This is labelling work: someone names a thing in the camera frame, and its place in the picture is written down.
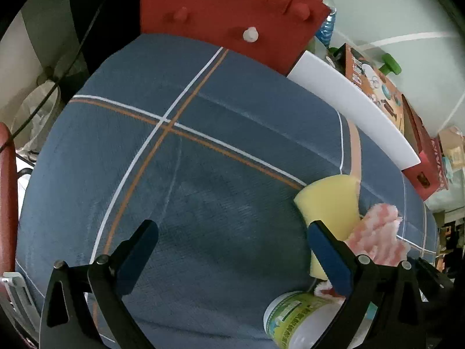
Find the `red gift box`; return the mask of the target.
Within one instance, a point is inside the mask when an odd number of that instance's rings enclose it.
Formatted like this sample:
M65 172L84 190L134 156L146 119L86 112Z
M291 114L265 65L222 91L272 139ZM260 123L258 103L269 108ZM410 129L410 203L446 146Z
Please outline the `red gift box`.
M440 186L439 172L434 154L434 146L422 119L402 95L404 136L417 154L420 163L403 170L423 201L426 201Z

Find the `yellow sponge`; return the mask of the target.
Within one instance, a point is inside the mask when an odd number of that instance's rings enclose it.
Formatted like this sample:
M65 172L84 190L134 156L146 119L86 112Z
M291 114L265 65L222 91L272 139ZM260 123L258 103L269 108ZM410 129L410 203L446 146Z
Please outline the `yellow sponge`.
M360 222L360 180L352 175L326 177L306 186L294 198L306 226L322 221L341 241Z

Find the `blue water bottle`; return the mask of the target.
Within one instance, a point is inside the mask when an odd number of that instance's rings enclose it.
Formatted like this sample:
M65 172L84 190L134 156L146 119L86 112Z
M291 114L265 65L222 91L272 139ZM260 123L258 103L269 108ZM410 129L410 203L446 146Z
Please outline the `blue water bottle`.
M325 47L329 48L336 22L337 8L333 0L323 0L322 2L330 8L330 14L323 21L315 36Z

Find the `pink white fluffy cloth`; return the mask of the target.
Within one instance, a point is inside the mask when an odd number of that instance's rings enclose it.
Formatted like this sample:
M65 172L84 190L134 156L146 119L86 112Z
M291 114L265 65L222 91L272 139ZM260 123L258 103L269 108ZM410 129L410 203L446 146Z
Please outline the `pink white fluffy cloth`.
M402 221L396 206L375 204L343 242L355 255L365 254L377 265L396 267L407 260L411 250L408 243L397 238Z

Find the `blue plaid tablecloth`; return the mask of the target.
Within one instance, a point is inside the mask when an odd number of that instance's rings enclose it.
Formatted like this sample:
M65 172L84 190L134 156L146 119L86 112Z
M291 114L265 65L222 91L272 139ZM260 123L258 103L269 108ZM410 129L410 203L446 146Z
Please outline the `blue plaid tablecloth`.
M361 129L226 48L141 35L70 99L31 173L15 264L42 316L57 261L92 264L146 220L158 242L122 297L152 348L272 348L271 301L316 278L294 198L360 180L359 212L397 207L408 257L434 260L434 217Z

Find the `red stool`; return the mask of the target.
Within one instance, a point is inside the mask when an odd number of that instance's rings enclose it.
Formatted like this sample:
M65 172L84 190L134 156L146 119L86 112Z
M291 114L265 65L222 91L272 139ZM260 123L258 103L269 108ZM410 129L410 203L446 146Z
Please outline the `red stool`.
M17 165L14 143L1 152L1 276L15 270L18 230Z

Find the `white medicine bottle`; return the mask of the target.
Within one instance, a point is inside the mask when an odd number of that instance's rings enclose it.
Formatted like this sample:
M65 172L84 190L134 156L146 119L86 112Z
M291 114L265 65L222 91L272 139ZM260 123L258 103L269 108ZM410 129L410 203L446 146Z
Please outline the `white medicine bottle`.
M279 348L312 348L340 308L338 303L306 292L287 292L269 304L263 328Z

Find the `red felt handbag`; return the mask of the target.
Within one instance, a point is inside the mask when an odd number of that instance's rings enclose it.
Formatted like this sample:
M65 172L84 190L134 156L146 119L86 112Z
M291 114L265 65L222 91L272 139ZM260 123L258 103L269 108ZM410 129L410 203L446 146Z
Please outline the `red felt handbag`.
M323 0L140 0L142 32L209 42L283 75L329 14Z

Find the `red patterned box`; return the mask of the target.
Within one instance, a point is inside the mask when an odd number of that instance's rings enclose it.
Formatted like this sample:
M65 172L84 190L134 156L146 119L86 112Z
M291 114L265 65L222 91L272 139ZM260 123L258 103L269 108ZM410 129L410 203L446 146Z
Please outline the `red patterned box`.
M437 177L439 182L438 191L448 190L448 178L445 172L445 165L443 162L442 149L437 137L430 139L433 152L434 152L434 161L437 168Z

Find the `green dumbbell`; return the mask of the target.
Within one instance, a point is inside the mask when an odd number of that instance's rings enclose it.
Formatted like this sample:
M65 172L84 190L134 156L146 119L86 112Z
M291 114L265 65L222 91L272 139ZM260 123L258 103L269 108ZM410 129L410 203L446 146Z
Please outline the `green dumbbell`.
M393 73L395 75L401 74L402 68L391 54L389 53L383 54L382 61L383 61L383 65L379 68L381 73L383 73L386 76L390 73Z

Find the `smartphone on stand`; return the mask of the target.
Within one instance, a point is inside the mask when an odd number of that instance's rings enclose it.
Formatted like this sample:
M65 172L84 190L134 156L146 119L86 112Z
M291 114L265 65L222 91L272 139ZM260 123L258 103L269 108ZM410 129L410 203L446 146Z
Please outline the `smartphone on stand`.
M38 348L40 341L40 313L23 276L18 272L1 275L1 307L29 348Z

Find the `orange toy box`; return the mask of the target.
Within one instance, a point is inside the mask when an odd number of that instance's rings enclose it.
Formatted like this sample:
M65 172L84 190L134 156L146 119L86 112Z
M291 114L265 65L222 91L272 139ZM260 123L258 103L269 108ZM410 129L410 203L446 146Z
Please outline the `orange toy box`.
M376 65L348 44L332 52L342 73L404 134L402 94Z

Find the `beige paper gift bag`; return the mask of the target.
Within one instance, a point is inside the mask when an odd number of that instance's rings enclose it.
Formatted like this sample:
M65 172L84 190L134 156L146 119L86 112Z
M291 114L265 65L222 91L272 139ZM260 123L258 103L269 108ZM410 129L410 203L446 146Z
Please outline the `beige paper gift bag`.
M450 161L453 171L464 167L464 134L456 126L438 133L443 154Z

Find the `teal toy treasure box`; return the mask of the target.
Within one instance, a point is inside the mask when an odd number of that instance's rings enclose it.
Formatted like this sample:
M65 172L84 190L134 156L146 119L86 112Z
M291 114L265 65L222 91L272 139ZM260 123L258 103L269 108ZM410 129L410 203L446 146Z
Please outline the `teal toy treasure box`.
M375 315L376 315L377 310L378 310L378 307L371 302L370 305L367 308L365 318L367 320L373 320Z

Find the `white foam board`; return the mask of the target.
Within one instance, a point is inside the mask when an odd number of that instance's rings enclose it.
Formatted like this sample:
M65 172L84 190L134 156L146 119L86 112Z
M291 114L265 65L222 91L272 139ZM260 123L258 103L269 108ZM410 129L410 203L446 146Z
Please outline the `white foam board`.
M398 169L409 169L420 163L414 148L394 123L354 83L320 58L305 52L287 78L353 122Z

